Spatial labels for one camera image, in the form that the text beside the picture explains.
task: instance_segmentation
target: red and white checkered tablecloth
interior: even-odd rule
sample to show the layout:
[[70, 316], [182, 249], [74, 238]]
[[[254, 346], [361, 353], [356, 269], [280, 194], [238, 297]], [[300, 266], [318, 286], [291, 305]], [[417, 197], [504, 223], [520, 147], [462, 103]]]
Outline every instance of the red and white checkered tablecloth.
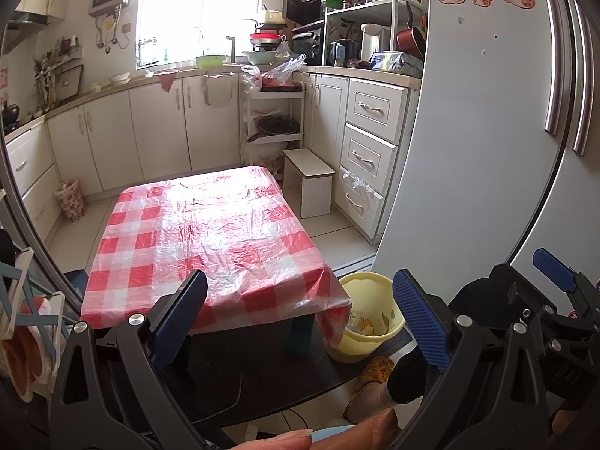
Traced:
[[89, 276], [82, 319], [115, 326], [208, 277], [193, 333], [309, 313], [337, 345], [350, 299], [262, 167], [130, 187], [118, 199]]

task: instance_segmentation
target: black pants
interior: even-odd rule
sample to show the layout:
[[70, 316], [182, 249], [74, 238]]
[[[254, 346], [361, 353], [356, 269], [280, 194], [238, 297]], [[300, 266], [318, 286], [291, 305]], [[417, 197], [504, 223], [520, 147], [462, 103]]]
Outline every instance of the black pants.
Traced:
[[[455, 315], [466, 314], [481, 326], [506, 330], [519, 320], [521, 303], [509, 306], [508, 287], [490, 278], [469, 282], [448, 307]], [[388, 392], [398, 404], [410, 403], [425, 394], [429, 366], [415, 347], [402, 357], [388, 378]]]

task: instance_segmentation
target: range hood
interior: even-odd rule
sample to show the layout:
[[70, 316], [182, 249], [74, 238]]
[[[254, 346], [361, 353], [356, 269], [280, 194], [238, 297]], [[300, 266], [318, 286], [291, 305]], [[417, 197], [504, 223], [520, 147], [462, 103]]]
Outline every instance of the range hood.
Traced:
[[8, 54], [28, 37], [49, 24], [47, 15], [30, 12], [13, 12], [6, 26], [3, 54]]

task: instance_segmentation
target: white drawer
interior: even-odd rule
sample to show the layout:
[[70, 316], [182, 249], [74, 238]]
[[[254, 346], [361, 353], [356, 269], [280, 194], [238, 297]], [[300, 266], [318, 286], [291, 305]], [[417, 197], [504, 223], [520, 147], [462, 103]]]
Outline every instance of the white drawer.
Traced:
[[407, 88], [352, 78], [346, 120], [397, 145], [408, 94]]
[[23, 195], [52, 165], [44, 123], [11, 140], [6, 148], [10, 168], [19, 192]]
[[335, 204], [344, 210], [362, 231], [375, 238], [385, 198], [377, 192], [368, 192], [363, 186], [352, 189], [354, 181], [351, 177], [344, 178], [345, 172], [346, 169], [340, 167], [338, 187], [335, 188]]
[[56, 169], [50, 167], [23, 196], [25, 209], [37, 233], [45, 239], [61, 214], [61, 205], [54, 192], [61, 188]]
[[346, 124], [341, 165], [380, 194], [386, 194], [394, 171], [398, 147]]

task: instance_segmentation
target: black mat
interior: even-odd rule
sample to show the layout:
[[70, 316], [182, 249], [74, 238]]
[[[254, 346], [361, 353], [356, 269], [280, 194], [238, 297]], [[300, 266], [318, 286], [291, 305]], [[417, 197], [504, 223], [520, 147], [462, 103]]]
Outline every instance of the black mat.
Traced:
[[[340, 363], [323, 348], [315, 323], [306, 356], [287, 353], [291, 320], [235, 330], [195, 335], [191, 338], [188, 369], [194, 380], [194, 406], [200, 418], [220, 427], [262, 418], [296, 406], [340, 386], [359, 375], [368, 359]], [[390, 355], [412, 340], [406, 330], [384, 342], [376, 355]]]

